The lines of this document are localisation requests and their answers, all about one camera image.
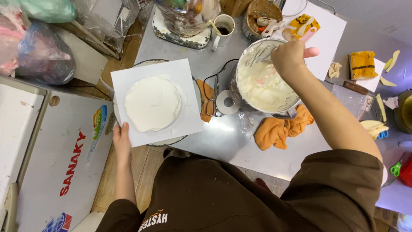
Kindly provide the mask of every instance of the wooden knife handle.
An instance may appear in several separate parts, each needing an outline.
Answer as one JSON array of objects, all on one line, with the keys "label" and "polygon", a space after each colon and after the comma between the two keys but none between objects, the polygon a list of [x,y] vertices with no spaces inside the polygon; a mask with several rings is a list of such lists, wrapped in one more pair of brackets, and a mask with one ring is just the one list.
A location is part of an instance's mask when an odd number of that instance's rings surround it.
[{"label": "wooden knife handle", "polygon": [[357,85],[357,84],[353,84],[353,83],[351,83],[351,82],[349,82],[349,81],[345,81],[345,82],[343,83],[343,87],[345,87],[345,88],[347,88],[347,89],[349,89],[349,90],[352,90],[352,91],[354,91],[354,92],[360,93],[360,94],[362,94],[362,95],[367,95],[367,94],[368,94],[368,90],[367,90],[366,88],[364,88],[364,87],[362,87],[362,86],[360,86],[360,85]]}]

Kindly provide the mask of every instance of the dark liquid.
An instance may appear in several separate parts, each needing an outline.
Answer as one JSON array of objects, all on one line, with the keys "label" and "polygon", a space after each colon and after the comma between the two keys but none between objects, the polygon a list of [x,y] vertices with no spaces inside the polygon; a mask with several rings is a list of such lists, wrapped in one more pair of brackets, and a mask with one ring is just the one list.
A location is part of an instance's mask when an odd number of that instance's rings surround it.
[{"label": "dark liquid", "polygon": [[229,35],[229,30],[227,30],[225,27],[218,26],[217,28],[223,36]]}]

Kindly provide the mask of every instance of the scissors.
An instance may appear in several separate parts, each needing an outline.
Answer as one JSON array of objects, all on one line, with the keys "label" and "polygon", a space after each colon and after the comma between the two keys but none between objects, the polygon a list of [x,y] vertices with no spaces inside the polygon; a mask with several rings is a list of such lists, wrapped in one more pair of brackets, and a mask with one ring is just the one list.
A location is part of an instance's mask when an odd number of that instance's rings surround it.
[{"label": "scissors", "polygon": [[386,131],[380,132],[377,138],[383,139],[384,137],[387,138],[388,136],[389,136],[389,130],[386,130]]},{"label": "scissors", "polygon": [[395,165],[393,165],[391,167],[391,169],[389,169],[389,171],[395,176],[398,177],[399,176],[399,172],[400,172],[400,168],[402,167],[402,159],[403,157],[406,155],[406,152],[402,155],[402,158],[400,159],[399,162],[397,162]]},{"label": "scissors", "polygon": [[[206,114],[209,116],[215,116],[215,117],[222,117],[224,114],[222,114],[222,112],[220,112],[218,110],[218,107],[216,106],[216,98],[218,97],[219,94],[219,73],[216,74],[216,78],[215,78],[215,86],[214,86],[215,92],[213,93],[213,97],[211,99],[209,99],[209,101],[207,102],[206,105]],[[208,110],[208,106],[209,106],[209,102],[213,101],[213,113],[209,114]]]}]

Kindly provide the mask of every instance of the sweatshirt sleeve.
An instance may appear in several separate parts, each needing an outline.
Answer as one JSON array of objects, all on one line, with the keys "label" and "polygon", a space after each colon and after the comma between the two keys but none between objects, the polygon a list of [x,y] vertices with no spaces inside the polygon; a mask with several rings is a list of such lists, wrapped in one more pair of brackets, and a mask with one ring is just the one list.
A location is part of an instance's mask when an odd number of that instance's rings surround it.
[{"label": "sweatshirt sleeve", "polygon": [[309,155],[281,199],[322,231],[376,231],[383,164],[354,150]]},{"label": "sweatshirt sleeve", "polygon": [[139,209],[126,199],[118,199],[109,205],[96,232],[127,232],[139,228]]}]

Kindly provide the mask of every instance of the cream residue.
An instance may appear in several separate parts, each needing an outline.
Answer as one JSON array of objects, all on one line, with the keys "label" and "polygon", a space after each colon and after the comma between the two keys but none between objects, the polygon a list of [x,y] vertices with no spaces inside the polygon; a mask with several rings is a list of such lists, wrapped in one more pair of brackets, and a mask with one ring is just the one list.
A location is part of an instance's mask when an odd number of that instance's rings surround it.
[{"label": "cream residue", "polygon": [[180,106],[179,91],[161,75],[137,81],[124,100],[127,116],[140,132],[167,127],[178,116]]},{"label": "cream residue", "polygon": [[239,90],[243,98],[254,108],[266,112],[279,112],[298,98],[270,61],[248,66],[242,61],[240,63],[242,65],[238,69]]}]

